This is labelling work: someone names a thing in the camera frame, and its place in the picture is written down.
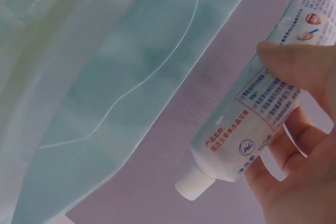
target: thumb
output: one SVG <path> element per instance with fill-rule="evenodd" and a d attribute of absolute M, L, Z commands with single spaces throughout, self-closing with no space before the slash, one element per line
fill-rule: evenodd
<path fill-rule="evenodd" d="M 277 78 L 308 91 L 325 93 L 336 71 L 335 46 L 280 46 L 261 42 L 257 53 Z"/>

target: white toothpaste tube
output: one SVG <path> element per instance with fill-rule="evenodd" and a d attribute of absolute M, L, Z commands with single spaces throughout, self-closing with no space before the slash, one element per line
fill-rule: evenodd
<path fill-rule="evenodd" d="M 335 0 L 292 0 L 268 41 L 334 45 Z M 236 181 L 282 127 L 300 92 L 254 56 L 191 141 L 196 164 L 176 183 L 177 191 L 194 200 L 216 179 Z"/>

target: finger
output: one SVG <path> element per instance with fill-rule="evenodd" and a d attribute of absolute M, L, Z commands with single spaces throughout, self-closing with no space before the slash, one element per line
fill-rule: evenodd
<path fill-rule="evenodd" d="M 325 91 L 336 62 L 335 46 L 258 44 L 265 66 L 282 81 L 299 88 Z"/>
<path fill-rule="evenodd" d="M 287 118 L 285 125 L 295 144 L 307 156 L 321 143 L 326 134 L 312 125 L 301 107 L 297 107 Z"/>
<path fill-rule="evenodd" d="M 257 157 L 245 171 L 245 177 L 251 190 L 261 204 L 266 201 L 268 193 L 274 188 L 276 183 L 279 182 L 267 170 L 260 157 Z"/>
<path fill-rule="evenodd" d="M 286 174 L 296 171 L 306 159 L 288 137 L 284 128 L 277 132 L 268 148 Z"/>

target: white screw cap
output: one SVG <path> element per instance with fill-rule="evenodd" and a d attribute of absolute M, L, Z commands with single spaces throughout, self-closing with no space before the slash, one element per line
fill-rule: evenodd
<path fill-rule="evenodd" d="M 195 200 L 215 181 L 202 173 L 196 166 L 192 166 L 175 184 L 175 188 L 184 198 Z"/>

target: hand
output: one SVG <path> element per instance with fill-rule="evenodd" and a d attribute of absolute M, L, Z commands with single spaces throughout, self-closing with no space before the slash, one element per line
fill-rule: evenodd
<path fill-rule="evenodd" d="M 336 122 L 336 46 L 258 45 L 258 55 L 279 79 L 307 90 Z M 285 123 L 297 147 L 282 129 L 269 149 L 288 174 L 275 179 L 260 158 L 246 179 L 268 224 L 336 223 L 336 127 L 325 134 L 296 108 Z"/>

